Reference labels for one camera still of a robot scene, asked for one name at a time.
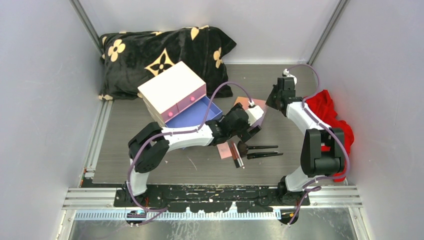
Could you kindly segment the pink drawer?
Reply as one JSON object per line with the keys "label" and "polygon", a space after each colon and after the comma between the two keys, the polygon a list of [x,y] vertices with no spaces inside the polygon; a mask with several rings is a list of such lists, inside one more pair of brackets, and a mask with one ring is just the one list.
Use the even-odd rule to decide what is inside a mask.
{"label": "pink drawer", "polygon": [[161,118],[162,118],[162,122],[164,123],[164,124],[166,124],[168,121],[170,121],[172,118],[174,118],[176,115],[178,115],[179,114],[179,109],[178,109],[178,106],[177,106],[177,104],[174,104],[174,105],[172,105],[171,107],[169,107],[168,109],[166,109],[166,110],[163,110],[161,113],[160,113],[160,116],[161,116]]}
{"label": "pink drawer", "polygon": [[206,86],[203,85],[190,93],[185,93],[183,98],[176,103],[179,112],[183,112],[185,109],[196,103],[198,100],[206,95]]}

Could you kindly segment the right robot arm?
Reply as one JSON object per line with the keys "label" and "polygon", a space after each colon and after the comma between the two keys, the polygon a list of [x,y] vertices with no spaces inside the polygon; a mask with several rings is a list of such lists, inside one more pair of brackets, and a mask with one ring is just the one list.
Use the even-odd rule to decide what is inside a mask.
{"label": "right robot arm", "polygon": [[304,135],[300,166],[277,185],[277,199],[286,206],[301,204],[312,183],[332,179],[349,169],[344,131],[316,116],[306,101],[296,95],[296,83],[293,75],[279,77],[266,101],[267,106],[280,111]]}

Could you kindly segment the black floral plush blanket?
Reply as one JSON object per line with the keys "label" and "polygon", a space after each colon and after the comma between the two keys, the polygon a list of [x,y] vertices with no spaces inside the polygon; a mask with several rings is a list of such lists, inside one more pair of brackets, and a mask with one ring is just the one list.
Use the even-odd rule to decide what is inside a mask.
{"label": "black floral plush blanket", "polygon": [[229,80],[223,57],[237,43],[217,27],[182,27],[171,31],[114,32],[99,37],[104,81],[101,101],[134,100],[138,86],[179,62],[205,83],[206,94]]}

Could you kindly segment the red cloth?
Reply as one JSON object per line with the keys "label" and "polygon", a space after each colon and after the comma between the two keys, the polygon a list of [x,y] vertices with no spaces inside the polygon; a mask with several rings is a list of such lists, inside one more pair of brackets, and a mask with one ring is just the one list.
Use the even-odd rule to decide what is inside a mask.
{"label": "red cloth", "polygon": [[328,90],[322,90],[305,102],[308,104],[309,109],[324,123],[343,130],[344,147],[348,156],[350,156],[351,146],[354,143],[355,136],[351,126],[345,120],[337,119],[338,113],[335,110],[334,101]]}

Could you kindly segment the small pink compact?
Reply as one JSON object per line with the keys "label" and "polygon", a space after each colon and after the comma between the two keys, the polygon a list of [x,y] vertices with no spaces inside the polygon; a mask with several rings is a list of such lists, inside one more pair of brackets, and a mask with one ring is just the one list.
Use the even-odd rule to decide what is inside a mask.
{"label": "small pink compact", "polygon": [[232,157],[232,152],[227,142],[217,144],[216,147],[218,149],[218,153],[221,159]]}

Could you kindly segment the red makeup pencil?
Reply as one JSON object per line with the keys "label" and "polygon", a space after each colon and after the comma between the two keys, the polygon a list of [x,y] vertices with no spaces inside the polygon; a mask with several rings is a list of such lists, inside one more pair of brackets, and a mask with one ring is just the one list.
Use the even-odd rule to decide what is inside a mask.
{"label": "red makeup pencil", "polygon": [[234,147],[234,143],[232,141],[230,141],[228,144],[229,144],[229,149],[231,151],[231,156],[232,156],[232,159],[234,161],[235,167],[239,168],[240,164],[239,164],[239,160],[238,160],[238,157],[237,157],[236,148]]}

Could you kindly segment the white makeup pencil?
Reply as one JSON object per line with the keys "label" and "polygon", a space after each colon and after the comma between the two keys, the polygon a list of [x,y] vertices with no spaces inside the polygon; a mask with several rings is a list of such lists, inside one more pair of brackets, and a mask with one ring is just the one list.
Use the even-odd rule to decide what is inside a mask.
{"label": "white makeup pencil", "polygon": [[245,165],[244,165],[243,160],[242,160],[242,157],[241,157],[241,155],[240,155],[240,153],[239,153],[239,151],[237,149],[237,145],[235,143],[233,143],[233,145],[235,147],[236,155],[237,155],[238,162],[239,162],[239,165],[240,165],[239,168],[245,169]]}

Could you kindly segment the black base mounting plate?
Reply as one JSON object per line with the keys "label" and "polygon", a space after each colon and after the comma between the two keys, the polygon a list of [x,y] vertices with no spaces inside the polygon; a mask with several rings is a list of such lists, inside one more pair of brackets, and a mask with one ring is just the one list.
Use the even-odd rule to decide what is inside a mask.
{"label": "black base mounting plate", "polygon": [[149,184],[145,193],[136,196],[144,207],[171,213],[228,212],[235,205],[238,213],[264,213],[273,208],[310,205],[302,200],[303,192],[288,192],[281,184],[269,185],[165,185]]}

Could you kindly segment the large powder brush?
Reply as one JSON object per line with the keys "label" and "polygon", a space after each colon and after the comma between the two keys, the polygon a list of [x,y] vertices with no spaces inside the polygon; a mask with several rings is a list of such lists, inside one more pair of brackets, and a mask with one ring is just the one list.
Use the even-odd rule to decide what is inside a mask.
{"label": "large powder brush", "polygon": [[236,145],[237,150],[241,157],[246,157],[249,150],[263,150],[263,149],[277,149],[278,145],[247,145],[246,143],[239,141]]}

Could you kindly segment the white drawer organizer box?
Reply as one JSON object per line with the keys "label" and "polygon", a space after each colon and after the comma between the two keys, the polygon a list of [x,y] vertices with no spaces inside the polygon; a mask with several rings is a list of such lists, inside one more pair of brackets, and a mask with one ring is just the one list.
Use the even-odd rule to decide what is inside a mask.
{"label": "white drawer organizer box", "polygon": [[206,86],[206,83],[190,67],[180,61],[137,89],[151,117],[164,127],[161,112],[177,104],[184,94],[204,85]]}

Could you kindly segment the black makeup brush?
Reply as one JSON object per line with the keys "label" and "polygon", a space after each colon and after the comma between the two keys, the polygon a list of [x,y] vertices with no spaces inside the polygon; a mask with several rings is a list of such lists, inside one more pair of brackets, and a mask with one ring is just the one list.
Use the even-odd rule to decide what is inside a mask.
{"label": "black makeup brush", "polygon": [[246,158],[248,160],[251,159],[258,159],[258,158],[267,158],[267,157],[274,157],[274,156],[282,156],[282,152],[272,151],[272,152],[255,152],[255,153],[248,153],[246,155]]}

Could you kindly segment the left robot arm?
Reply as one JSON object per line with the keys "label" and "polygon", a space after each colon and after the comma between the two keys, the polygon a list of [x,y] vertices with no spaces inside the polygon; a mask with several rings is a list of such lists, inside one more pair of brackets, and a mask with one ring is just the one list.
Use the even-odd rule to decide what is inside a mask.
{"label": "left robot arm", "polygon": [[262,129],[259,120],[263,115],[258,105],[247,109],[236,105],[227,114],[194,126],[169,128],[150,122],[128,142],[130,166],[124,186],[116,193],[115,206],[139,207],[145,202],[149,174],[167,153],[216,146],[234,136],[245,143]]}

